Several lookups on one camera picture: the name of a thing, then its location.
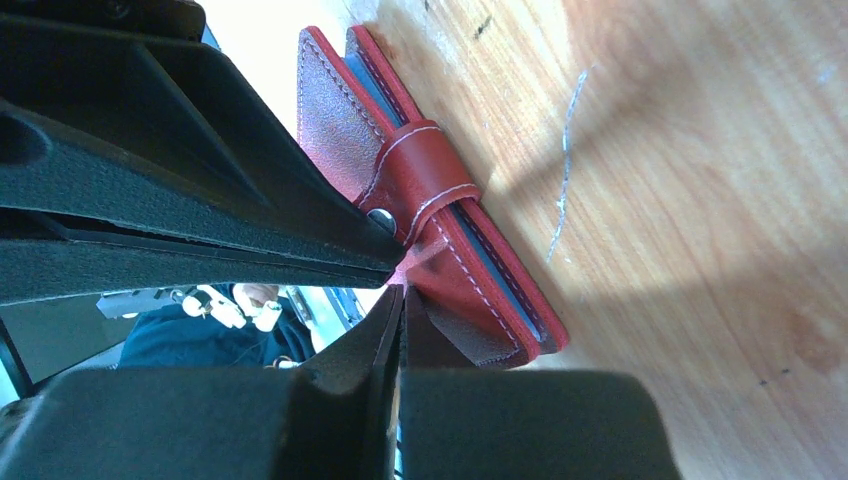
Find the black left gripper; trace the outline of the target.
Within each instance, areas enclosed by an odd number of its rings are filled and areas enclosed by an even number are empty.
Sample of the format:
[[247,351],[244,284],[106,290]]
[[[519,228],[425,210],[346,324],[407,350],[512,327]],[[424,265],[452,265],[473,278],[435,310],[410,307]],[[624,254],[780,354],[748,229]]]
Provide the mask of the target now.
[[1,12],[1,241],[105,231],[299,258],[392,239],[203,42],[197,2]]

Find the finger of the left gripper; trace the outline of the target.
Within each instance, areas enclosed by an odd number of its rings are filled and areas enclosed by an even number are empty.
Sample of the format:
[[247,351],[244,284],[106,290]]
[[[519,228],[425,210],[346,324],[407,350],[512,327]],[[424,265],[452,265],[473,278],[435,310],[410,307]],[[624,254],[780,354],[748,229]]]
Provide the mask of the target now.
[[363,255],[313,246],[301,257],[105,231],[56,232],[1,241],[1,303],[107,291],[255,282],[376,287],[398,264],[392,239]]

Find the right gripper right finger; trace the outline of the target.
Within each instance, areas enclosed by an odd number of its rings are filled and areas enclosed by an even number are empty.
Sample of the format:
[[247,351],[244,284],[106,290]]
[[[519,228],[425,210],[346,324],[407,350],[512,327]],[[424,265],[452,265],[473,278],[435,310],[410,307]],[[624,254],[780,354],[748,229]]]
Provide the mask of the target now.
[[653,397],[593,370],[478,368],[405,295],[400,377],[408,479],[676,479]]

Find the person in dark clothes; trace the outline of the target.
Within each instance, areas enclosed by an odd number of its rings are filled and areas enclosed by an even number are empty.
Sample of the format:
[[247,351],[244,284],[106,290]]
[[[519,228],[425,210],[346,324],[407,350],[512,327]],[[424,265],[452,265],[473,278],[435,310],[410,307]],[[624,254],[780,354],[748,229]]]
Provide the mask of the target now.
[[269,301],[277,302],[281,313],[275,326],[264,332],[248,319],[242,328],[228,328],[210,315],[192,317],[180,305],[165,306],[137,317],[117,367],[277,367],[315,356],[310,329],[297,318],[291,301],[280,296],[277,285],[211,287],[245,315],[259,312]]

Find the red leather card holder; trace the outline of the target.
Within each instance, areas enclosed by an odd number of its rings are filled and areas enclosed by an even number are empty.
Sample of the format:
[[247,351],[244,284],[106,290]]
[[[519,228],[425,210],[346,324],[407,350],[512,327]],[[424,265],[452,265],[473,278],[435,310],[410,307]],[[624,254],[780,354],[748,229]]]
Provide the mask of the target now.
[[363,26],[336,52],[299,35],[297,140],[359,210],[391,218],[405,248],[410,348],[430,365],[514,368],[562,350],[568,333],[440,126],[425,118]]

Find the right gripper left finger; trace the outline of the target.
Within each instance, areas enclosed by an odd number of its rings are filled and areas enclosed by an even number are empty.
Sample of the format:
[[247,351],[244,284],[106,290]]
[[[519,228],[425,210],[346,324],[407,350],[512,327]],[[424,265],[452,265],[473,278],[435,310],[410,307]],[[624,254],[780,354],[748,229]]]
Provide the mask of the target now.
[[289,369],[77,370],[33,403],[5,479],[389,479],[398,333],[388,287],[357,326]]

